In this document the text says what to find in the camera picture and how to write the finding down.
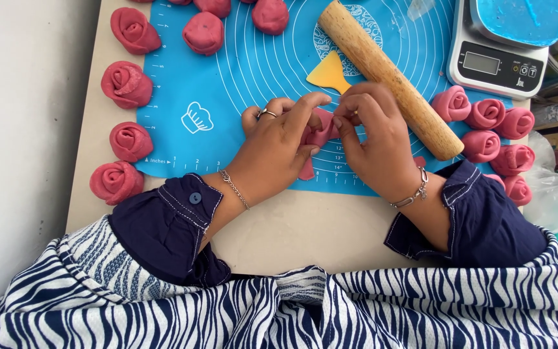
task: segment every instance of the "person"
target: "person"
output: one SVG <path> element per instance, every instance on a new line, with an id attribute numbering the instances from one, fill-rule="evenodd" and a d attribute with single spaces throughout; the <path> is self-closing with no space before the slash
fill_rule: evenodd
<path id="1" fill-rule="evenodd" d="M 319 151 L 301 135 L 321 129 L 314 108 L 330 101 L 248 108 L 224 170 L 168 179 L 52 241 L 0 298 L 0 348 L 558 348 L 554 235 L 469 162 L 417 168 L 381 84 L 352 86 L 334 111 L 346 160 L 398 206 L 386 244 L 446 266 L 231 280 L 210 239 L 296 180 Z"/>

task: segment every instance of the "digital kitchen scale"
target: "digital kitchen scale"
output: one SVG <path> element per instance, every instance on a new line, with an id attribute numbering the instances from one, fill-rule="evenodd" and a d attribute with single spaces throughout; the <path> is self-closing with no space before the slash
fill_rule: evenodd
<path id="1" fill-rule="evenodd" d="M 529 99 L 557 39 L 558 0 L 456 0 L 447 76 L 470 89 Z"/>

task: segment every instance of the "table surface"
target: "table surface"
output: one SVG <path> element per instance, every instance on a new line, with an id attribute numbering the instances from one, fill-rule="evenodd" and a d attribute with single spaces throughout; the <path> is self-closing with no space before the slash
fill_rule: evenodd
<path id="1" fill-rule="evenodd" d="M 149 3 L 102 0 L 67 233 L 111 213 L 112 207 L 90 191 L 89 178 L 98 166 L 118 160 L 109 145 L 113 126 L 136 120 L 134 109 L 120 109 L 100 89 L 103 72 L 112 62 L 127 60 L 143 66 L 144 56 L 129 54 L 111 32 L 111 13 L 125 6 L 150 18 Z M 528 103 L 517 105 L 528 107 Z M 146 176 L 144 188 L 164 181 Z M 427 266 L 426 261 L 413 261 L 384 246 L 395 215 L 379 197 L 287 190 L 231 222 L 213 238 L 212 246 L 238 274 L 272 275 L 307 265 L 319 265 L 329 273 Z"/>

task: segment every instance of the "woman's left hand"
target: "woman's left hand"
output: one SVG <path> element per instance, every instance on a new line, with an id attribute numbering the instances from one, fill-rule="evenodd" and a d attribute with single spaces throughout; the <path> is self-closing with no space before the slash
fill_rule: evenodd
<path id="1" fill-rule="evenodd" d="M 321 130 L 316 107 L 329 104 L 331 98 L 321 92 L 306 94 L 297 102 L 274 98 L 257 120 L 259 107 L 243 113 L 246 141 L 226 167 L 235 187 L 249 206 L 281 193 L 298 178 L 306 160 L 320 151 L 315 145 L 300 145 L 306 126 Z"/>

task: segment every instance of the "woman's right hand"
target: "woman's right hand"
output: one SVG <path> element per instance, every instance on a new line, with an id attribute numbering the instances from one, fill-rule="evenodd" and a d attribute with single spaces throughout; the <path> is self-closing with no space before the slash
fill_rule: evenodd
<path id="1" fill-rule="evenodd" d="M 334 114 L 346 162 L 361 180 L 389 202 L 414 195 L 421 186 L 421 172 L 391 91 L 380 83 L 356 84 L 342 95 Z M 367 135 L 363 143 L 354 128 L 361 124 Z"/>

